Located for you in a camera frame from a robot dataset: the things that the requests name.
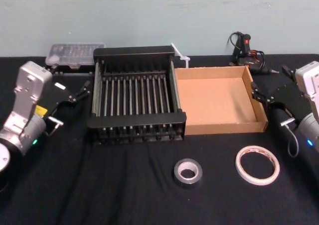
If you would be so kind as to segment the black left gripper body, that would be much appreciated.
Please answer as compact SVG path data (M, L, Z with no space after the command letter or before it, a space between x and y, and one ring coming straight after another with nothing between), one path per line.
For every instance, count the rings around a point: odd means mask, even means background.
M35 114L40 117L53 116L63 106L72 106L77 102L75 95L61 83L53 82L35 107Z

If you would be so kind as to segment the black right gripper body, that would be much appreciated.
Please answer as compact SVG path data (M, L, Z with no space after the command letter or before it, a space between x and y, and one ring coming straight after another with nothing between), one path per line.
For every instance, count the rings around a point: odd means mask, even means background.
M312 113L308 99L295 83L285 84L274 90L267 107L285 111L296 122L301 122Z

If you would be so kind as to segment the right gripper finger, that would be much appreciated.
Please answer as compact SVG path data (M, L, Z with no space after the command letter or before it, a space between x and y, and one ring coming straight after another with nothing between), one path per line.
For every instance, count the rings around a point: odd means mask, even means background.
M264 92L260 90L255 82L251 82L252 89L252 98L262 104L267 104L269 102L269 98L266 96Z
M292 81L296 80L295 77L295 70L292 70L290 67L288 67L287 65L283 65L282 66L282 72Z

